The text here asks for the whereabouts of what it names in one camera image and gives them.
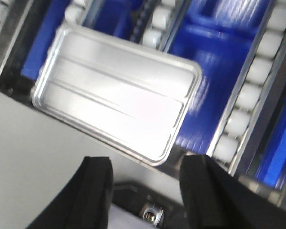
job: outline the white plastic tray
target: white plastic tray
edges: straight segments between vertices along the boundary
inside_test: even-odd
[[[32,102],[155,166],[168,157],[200,78],[192,61],[65,23]]]

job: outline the blue container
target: blue container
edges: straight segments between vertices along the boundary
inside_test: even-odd
[[[53,0],[39,28],[35,41],[22,67],[21,74],[29,79],[37,80],[39,70],[47,58],[47,52],[60,26],[64,12],[71,0]]]
[[[131,10],[128,0],[106,0],[93,29],[127,40],[133,30]]]
[[[144,0],[130,0],[130,2],[132,4],[132,10],[138,10],[142,6]]]
[[[255,177],[278,189],[286,180],[286,101]]]
[[[186,19],[197,25],[254,37],[270,0],[193,0]]]
[[[170,53],[200,64],[203,79],[176,144],[205,154],[252,41],[184,23]]]

